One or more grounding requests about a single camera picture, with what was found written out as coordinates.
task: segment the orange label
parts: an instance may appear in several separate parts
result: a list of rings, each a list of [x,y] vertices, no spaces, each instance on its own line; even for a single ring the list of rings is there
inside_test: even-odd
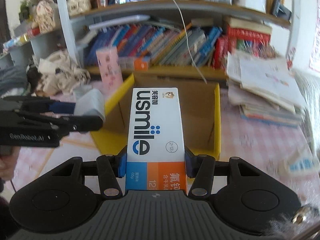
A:
[[[147,165],[147,190],[158,190],[158,165],[159,163],[148,163]]]
[[[184,162],[158,163],[158,170],[159,190],[183,189],[187,192],[186,167]]]

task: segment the white cable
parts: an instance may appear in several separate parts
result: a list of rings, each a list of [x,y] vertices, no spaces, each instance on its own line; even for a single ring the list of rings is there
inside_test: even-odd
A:
[[[196,70],[198,71],[199,75],[202,77],[203,81],[207,84],[207,80],[205,79],[204,75],[201,73],[200,69],[197,67],[195,61],[193,60],[193,56],[191,55],[191,51],[190,51],[190,48],[189,48],[189,39],[188,39],[188,34],[187,34],[187,29],[186,29],[186,25],[184,23],[184,19],[183,19],[183,16],[182,16],[182,12],[180,10],[180,7],[179,5],[177,4],[177,2],[175,0],[172,0],[174,2],[174,4],[176,5],[176,7],[178,8],[179,10],[179,13],[180,13],[180,16],[181,16],[181,20],[182,20],[182,23],[183,23],[183,27],[184,27],[184,30],[186,32],[186,38],[187,38],[187,47],[188,47],[188,51],[189,51],[189,55],[191,57],[191,61],[192,61],[192,65],[196,68]]]

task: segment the white bag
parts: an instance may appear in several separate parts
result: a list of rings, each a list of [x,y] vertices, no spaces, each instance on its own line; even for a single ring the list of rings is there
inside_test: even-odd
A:
[[[91,10],[90,0],[68,0],[67,6],[69,16],[77,15]]]
[[[53,0],[43,0],[36,7],[36,21],[39,24],[40,33],[48,33],[60,28],[60,16],[58,4]]]

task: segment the wooden shelf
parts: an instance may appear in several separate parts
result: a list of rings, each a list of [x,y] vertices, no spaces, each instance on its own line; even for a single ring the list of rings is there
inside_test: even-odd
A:
[[[289,29],[291,25],[289,21],[277,18],[271,14],[265,14],[236,5],[207,2],[203,0],[176,0],[176,2],[186,20],[201,17],[216,17],[217,15],[229,15],[254,21],[265,21],[287,29]],[[165,19],[180,19],[180,14],[177,13],[177,7],[172,0],[147,0],[114,4],[106,8],[93,9],[83,14],[72,16],[70,19],[71,21],[76,21],[79,17],[103,16],[104,20],[111,20],[136,14],[146,14]]]
[[[100,75],[99,67],[86,67],[91,75]],[[199,68],[204,77],[208,80],[225,81],[227,76],[223,70],[214,70],[210,67]],[[133,70],[123,70],[123,74],[131,74]],[[196,78],[201,79],[198,71],[192,66],[153,66],[146,71],[136,71],[141,73],[157,74],[160,76],[179,77],[179,78]]]

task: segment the book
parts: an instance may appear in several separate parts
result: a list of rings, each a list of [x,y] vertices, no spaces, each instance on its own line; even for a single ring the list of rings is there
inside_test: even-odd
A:
[[[270,26],[261,23],[256,23],[253,21],[246,21],[243,19],[233,17],[225,17],[224,23],[225,29],[229,27],[231,29],[244,29],[268,35],[272,34],[272,28]]]
[[[191,27],[192,24],[190,23],[186,26],[186,30],[188,31]],[[179,35],[175,36],[174,39],[171,39],[167,46],[165,46],[164,49],[153,60],[151,60],[151,63],[158,64],[160,60],[186,35],[186,30],[183,29]]]
[[[252,92],[258,96],[261,96],[266,100],[271,101],[274,104],[277,104],[294,114],[296,113],[293,102],[283,100],[282,98],[275,97],[274,95],[268,95],[267,93],[265,93],[265,91],[261,91],[256,87],[246,88],[246,84],[245,86],[243,86],[244,83],[242,80],[242,71],[241,71],[241,64],[240,64],[241,60],[247,60],[251,62],[249,63],[249,65],[253,65],[254,68],[257,69],[257,71],[259,70],[274,71],[275,75],[278,75],[278,73],[285,73],[286,75],[288,75],[289,73],[288,73],[286,58],[278,57],[275,59],[260,59],[260,58],[253,57],[251,54],[236,50],[233,54],[228,53],[227,75],[230,80],[240,84],[241,88],[248,90],[249,92]],[[258,77],[251,76],[251,78],[252,80],[256,81]]]
[[[160,35],[162,35],[164,31],[164,27],[157,29],[154,35],[150,37],[149,40],[147,40],[145,44],[141,47],[141,51],[139,51],[137,55],[145,56],[148,53],[148,47],[153,43],[154,40],[156,40]]]
[[[116,29],[114,27],[104,28],[102,32],[97,35],[97,38],[90,49],[87,57],[84,59],[86,65],[97,65],[97,55],[96,51],[108,45],[111,38],[115,34]]]
[[[124,46],[128,42],[128,39],[132,35],[135,35],[135,33],[139,30],[139,28],[140,28],[140,25],[131,25],[130,30],[125,34],[125,36],[123,37],[122,41],[117,46],[118,53],[123,50]]]
[[[112,43],[112,46],[117,47],[129,30],[130,30],[130,25],[123,26],[123,28],[119,32],[118,36],[115,38],[114,42]]]
[[[130,55],[130,56],[138,56],[142,51],[142,48],[155,35],[156,32],[157,32],[157,29],[151,26],[150,30],[147,32],[147,34],[142,38],[142,40],[137,45],[138,49],[134,50],[132,52],[133,55]]]
[[[166,48],[167,43],[169,43],[170,40],[175,39],[178,35],[179,34],[175,33],[174,31],[167,32],[164,38],[151,49],[151,59],[156,58],[164,50],[164,48]]]
[[[179,41],[170,51],[169,53],[159,62],[159,65],[163,65],[165,63],[168,63],[170,57],[180,48],[183,44],[187,43],[187,36],[188,38],[192,34],[192,30],[189,30],[187,32],[187,35],[184,36],[181,41]]]
[[[301,123],[303,121],[304,115],[299,111],[296,114],[293,114],[283,108],[280,110],[270,109],[266,110],[265,108],[253,106],[253,105],[244,105],[242,106],[245,114],[265,114],[271,117],[283,118],[286,120],[297,121]]]
[[[220,27],[213,27],[207,37],[207,41],[201,47],[199,52],[196,54],[194,61],[198,65],[199,63],[203,63],[204,59],[208,56],[213,46],[215,45],[217,39],[222,33],[222,29]]]
[[[171,24],[168,24],[168,23],[163,23],[163,22],[156,22],[156,21],[145,21],[144,22],[145,24],[150,24],[152,26],[155,26],[155,27],[163,27],[163,28],[166,28],[168,30],[172,30],[172,31],[175,31],[175,32],[180,32],[181,30],[179,28],[176,28],[174,25],[171,25]]]
[[[121,33],[121,31],[123,30],[123,26],[119,26],[119,28],[116,30],[116,33],[113,35],[111,41],[110,41],[110,46],[113,45],[113,43],[115,42],[116,38],[119,36],[119,34]]]
[[[299,109],[307,106],[294,77],[289,72],[261,67],[254,60],[244,58],[240,59],[240,71],[243,89],[282,107],[286,104],[293,104]]]
[[[124,46],[124,48],[118,53],[119,57],[127,57],[130,55],[130,53],[136,48],[140,40],[146,35],[146,33],[151,29],[152,27],[149,25],[142,25],[137,33],[135,35],[132,35],[129,39],[127,44]]]
[[[237,48],[237,40],[268,44],[272,33],[272,28],[267,25],[232,17],[224,18],[223,29],[229,38],[229,52]]]
[[[253,93],[243,90],[239,84],[228,81],[228,98],[233,106],[255,106],[261,107],[267,111],[279,110],[279,106],[259,97]]]
[[[228,37],[221,36],[218,38],[216,43],[216,50],[213,54],[213,64],[214,69],[221,69],[221,61],[228,53]]]
[[[199,38],[199,36],[201,34],[204,35],[204,31],[201,30],[200,28],[197,28],[197,29],[192,31],[190,37],[188,37],[189,47],[195,44],[196,40]],[[167,64],[168,65],[180,65],[180,66],[183,66],[181,60],[182,60],[182,55],[185,54],[185,53],[188,53],[188,55],[189,55],[189,51],[188,51],[188,46],[187,46],[187,41],[186,40],[177,49],[177,51],[175,51],[175,53],[170,57],[170,59],[168,60]]]
[[[147,47],[147,49],[145,49],[142,53],[141,53],[141,57],[144,57],[144,56],[146,56],[146,55],[151,55],[151,50],[155,47],[155,46],[157,46],[158,44],[159,44],[159,42],[161,42],[162,40],[163,40],[163,38],[165,37],[165,32],[163,32],[163,33],[161,33],[158,37],[156,37],[155,39],[154,39],[154,41],[152,41],[149,45],[148,45],[148,47]]]
[[[191,42],[191,44],[189,44],[189,49],[190,49],[192,57],[194,57],[197,54],[199,48],[202,47],[202,45],[206,42],[206,40],[207,39],[204,34],[204,31],[201,30],[199,38],[196,39],[195,42],[193,42],[193,44],[192,44],[192,42]],[[182,66],[191,65],[192,60],[191,60],[188,49],[184,53],[182,53],[182,55],[180,55],[180,57],[176,60],[176,62],[178,62]]]
[[[299,126],[299,122],[294,122],[294,121],[287,121],[281,118],[272,118],[268,115],[261,115],[261,114],[245,114],[242,107],[239,108],[240,109],[240,115],[241,118],[244,119],[248,119],[248,120],[255,120],[255,121],[259,121],[262,123],[266,123],[266,124],[272,124],[272,125],[278,125],[278,126],[288,126],[288,127],[298,127]]]

